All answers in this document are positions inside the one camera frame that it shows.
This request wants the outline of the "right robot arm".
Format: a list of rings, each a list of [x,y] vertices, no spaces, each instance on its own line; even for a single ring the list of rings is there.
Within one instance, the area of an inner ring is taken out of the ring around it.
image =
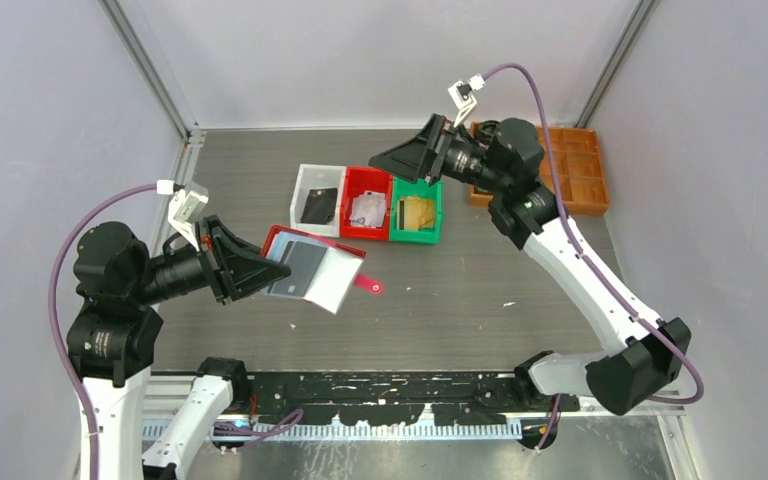
[[[646,306],[587,244],[539,177],[544,155],[536,126],[526,120],[504,119],[480,143],[434,114],[415,137],[369,164],[411,183],[449,177],[490,192],[496,229],[550,274],[590,324],[600,351],[549,351],[525,362],[514,386],[522,407],[537,411],[554,395],[575,395],[624,415],[662,399],[658,393],[678,378],[692,333],[681,318],[666,321]]]

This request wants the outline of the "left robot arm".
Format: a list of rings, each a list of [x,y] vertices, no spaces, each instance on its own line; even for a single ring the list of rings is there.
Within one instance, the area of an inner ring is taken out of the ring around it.
[[[151,256],[121,222],[87,231],[73,272],[82,307],[68,330],[68,364],[77,381],[85,479],[183,479],[224,412],[252,399],[245,364],[209,357],[190,394],[150,448],[143,408],[163,325],[161,302],[207,288],[220,303],[248,297],[290,274],[216,216],[198,222],[194,244]]]

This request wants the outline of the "red leather card holder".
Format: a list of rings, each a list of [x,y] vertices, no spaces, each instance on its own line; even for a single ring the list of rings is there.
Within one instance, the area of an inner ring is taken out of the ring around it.
[[[290,268],[291,274],[261,290],[266,296],[302,300],[337,314],[349,291],[357,288],[372,295],[383,284],[361,273],[366,252],[286,226],[271,227],[262,255]]]

